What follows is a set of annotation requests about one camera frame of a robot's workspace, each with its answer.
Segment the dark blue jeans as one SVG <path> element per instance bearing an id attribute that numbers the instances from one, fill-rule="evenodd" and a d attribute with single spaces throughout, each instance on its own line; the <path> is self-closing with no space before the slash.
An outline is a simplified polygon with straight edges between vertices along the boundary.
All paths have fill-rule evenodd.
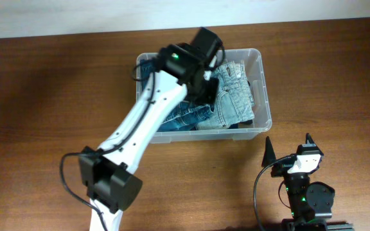
<path id="1" fill-rule="evenodd" d="M 166 116 L 157 132 L 195 130 L 196 125 L 208 120 L 214 111 L 214 104 L 195 105 L 182 101 Z"/>

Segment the light blue jeans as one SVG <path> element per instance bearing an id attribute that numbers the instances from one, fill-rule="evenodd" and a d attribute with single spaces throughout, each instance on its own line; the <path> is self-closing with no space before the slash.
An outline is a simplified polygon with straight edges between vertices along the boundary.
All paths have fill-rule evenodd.
<path id="1" fill-rule="evenodd" d="M 196 125 L 198 130 L 228 129 L 234 124 L 254 119 L 253 96 L 243 64 L 227 62 L 218 67 L 212 78 L 219 81 L 214 110 L 208 119 Z"/>

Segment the clear plastic storage bin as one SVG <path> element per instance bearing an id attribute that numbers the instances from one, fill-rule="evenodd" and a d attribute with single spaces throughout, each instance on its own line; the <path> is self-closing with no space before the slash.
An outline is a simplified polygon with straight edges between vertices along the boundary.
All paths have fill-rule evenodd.
<path id="1" fill-rule="evenodd" d="M 227 61 L 234 61 L 245 66 L 246 77 L 251 85 L 250 91 L 254 100 L 252 107 L 254 113 L 253 123 L 250 125 L 241 124 L 235 129 L 157 132 L 150 141 L 152 144 L 219 139 L 250 140 L 260 133 L 270 130 L 272 127 L 272 116 L 260 51 L 254 48 L 227 49 L 225 57 Z"/>

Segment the dark navy garment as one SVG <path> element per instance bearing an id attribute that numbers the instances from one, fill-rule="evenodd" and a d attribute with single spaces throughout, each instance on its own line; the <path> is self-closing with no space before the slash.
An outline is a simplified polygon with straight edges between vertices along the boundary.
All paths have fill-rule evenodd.
<path id="1" fill-rule="evenodd" d="M 240 124 L 252 125 L 254 119 L 252 108 L 255 105 L 255 102 L 250 89 L 250 83 L 246 79 L 241 79 L 240 86 L 242 90 L 241 100 L 243 106 L 242 120 L 240 121 Z"/>

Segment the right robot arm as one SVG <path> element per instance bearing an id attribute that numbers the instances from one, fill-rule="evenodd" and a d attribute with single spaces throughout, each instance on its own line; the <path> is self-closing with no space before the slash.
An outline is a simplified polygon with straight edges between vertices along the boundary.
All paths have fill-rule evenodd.
<path id="1" fill-rule="evenodd" d="M 305 143 L 295 153 L 276 158 L 269 137 L 261 166 L 271 169 L 271 177 L 283 179 L 292 219 L 281 222 L 282 230 L 327 230 L 326 221 L 332 217 L 335 190 L 322 182 L 310 181 L 310 175 L 319 169 L 324 153 L 306 134 Z"/>

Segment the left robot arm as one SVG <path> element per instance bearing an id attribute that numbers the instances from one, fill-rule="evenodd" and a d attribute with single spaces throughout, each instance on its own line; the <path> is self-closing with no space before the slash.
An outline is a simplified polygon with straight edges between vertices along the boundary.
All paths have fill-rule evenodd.
<path id="1" fill-rule="evenodd" d="M 138 62 L 134 79 L 144 87 L 136 104 L 110 137 L 78 158 L 92 209 L 90 230 L 118 230 L 143 185 L 134 173 L 167 115 L 182 101 L 214 103 L 218 81 L 208 76 L 220 65 L 218 52 L 224 52 L 219 36 L 201 28 L 189 44 L 170 44 Z"/>

